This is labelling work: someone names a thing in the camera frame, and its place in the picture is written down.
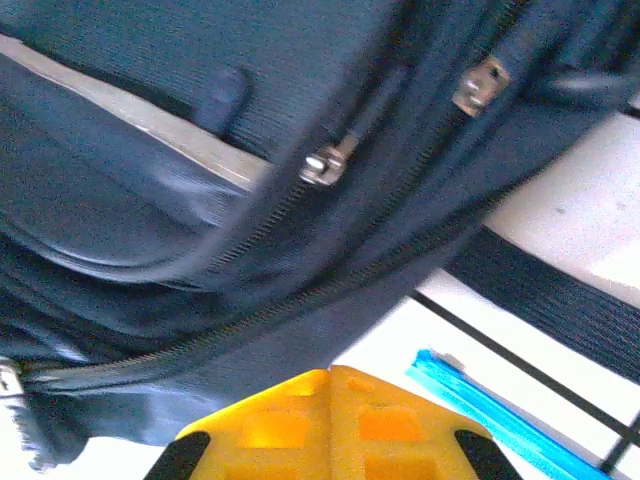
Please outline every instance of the black webbing strap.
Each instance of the black webbing strap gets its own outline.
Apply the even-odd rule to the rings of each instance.
[[[485,228],[446,267],[487,300],[572,350],[640,383],[640,310]]]

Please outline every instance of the zipper pull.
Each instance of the zipper pull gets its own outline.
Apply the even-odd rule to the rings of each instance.
[[[487,57],[467,70],[453,94],[453,103],[471,117],[477,117],[509,85],[511,77],[500,60]]]
[[[364,110],[349,126],[346,135],[338,145],[325,145],[307,156],[300,178],[312,185],[331,186],[335,184],[347,168],[347,162],[355,149],[375,129],[387,113],[391,102],[400,93],[408,68],[395,67],[386,75],[378,88],[369,96]]]
[[[0,408],[8,413],[20,439],[22,451],[28,455],[29,466],[41,473],[54,467],[47,437],[27,403],[20,381],[20,370],[5,357],[0,357]]]

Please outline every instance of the yellow plastic object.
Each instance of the yellow plastic object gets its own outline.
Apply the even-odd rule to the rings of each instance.
[[[477,423],[349,367],[314,370],[205,417],[191,480],[476,480],[457,430]]]

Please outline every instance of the blue pen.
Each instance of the blue pen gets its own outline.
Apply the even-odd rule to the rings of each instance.
[[[551,478],[610,478],[471,384],[463,373],[429,350],[418,353],[407,375],[459,413],[484,425],[496,440]]]

